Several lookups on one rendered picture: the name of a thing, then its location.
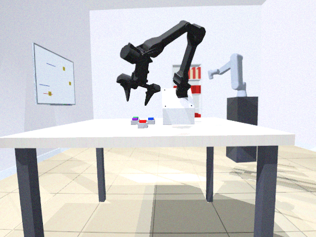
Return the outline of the blue button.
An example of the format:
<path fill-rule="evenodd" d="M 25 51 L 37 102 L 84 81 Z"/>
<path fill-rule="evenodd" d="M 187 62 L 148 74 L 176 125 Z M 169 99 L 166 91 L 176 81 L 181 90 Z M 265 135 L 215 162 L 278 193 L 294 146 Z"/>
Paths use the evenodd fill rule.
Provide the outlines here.
<path fill-rule="evenodd" d="M 148 122 L 148 124 L 155 124 L 155 119 L 154 118 L 148 118 L 147 122 Z"/>

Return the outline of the purple button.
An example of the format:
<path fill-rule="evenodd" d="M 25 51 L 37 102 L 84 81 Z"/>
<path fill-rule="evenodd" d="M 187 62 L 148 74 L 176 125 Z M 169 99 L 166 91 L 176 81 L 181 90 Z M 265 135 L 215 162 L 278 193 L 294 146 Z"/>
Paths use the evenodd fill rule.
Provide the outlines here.
<path fill-rule="evenodd" d="M 136 125 L 139 122 L 138 118 L 132 118 L 132 120 L 130 121 L 131 125 Z"/>

